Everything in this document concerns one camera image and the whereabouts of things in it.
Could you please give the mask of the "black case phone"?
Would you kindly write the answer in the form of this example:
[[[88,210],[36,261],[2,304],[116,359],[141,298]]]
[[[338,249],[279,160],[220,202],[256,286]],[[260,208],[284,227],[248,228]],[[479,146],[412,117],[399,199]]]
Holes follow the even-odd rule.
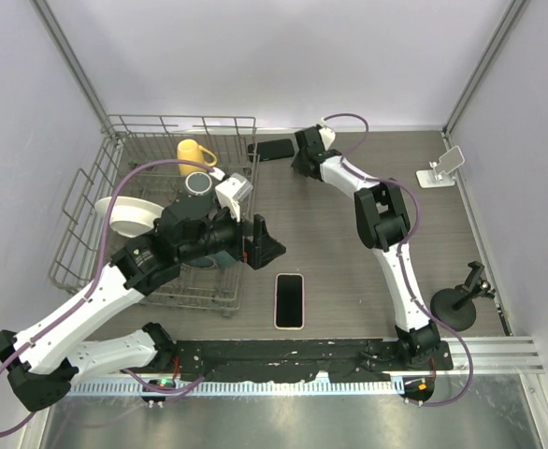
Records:
[[[266,162],[295,156],[295,148],[290,138],[253,143],[247,147],[247,152],[250,162],[253,162],[255,157],[260,162]]]

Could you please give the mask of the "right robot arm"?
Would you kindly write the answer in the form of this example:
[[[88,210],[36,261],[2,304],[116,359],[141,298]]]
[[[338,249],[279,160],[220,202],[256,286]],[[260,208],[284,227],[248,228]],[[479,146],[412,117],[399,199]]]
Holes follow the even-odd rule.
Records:
[[[407,369],[419,369],[440,346],[411,264],[411,222],[401,188],[355,167],[332,148],[336,133],[316,124],[295,132],[298,152],[292,169],[331,185],[354,204],[362,244],[381,265],[395,312],[397,358]]]

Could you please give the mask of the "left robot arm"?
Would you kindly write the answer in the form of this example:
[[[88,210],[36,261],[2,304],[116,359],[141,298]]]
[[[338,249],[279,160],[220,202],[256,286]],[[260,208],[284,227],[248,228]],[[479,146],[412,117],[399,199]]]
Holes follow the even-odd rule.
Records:
[[[107,320],[180,276],[182,265],[226,252],[253,269],[285,254],[266,221],[235,218],[208,196],[186,196],[166,207],[151,231],[129,239],[81,289],[46,319],[21,332],[0,331],[0,360],[10,387],[30,412],[63,398],[72,386],[121,369],[167,371],[176,346],[157,323],[127,336],[90,341]]]

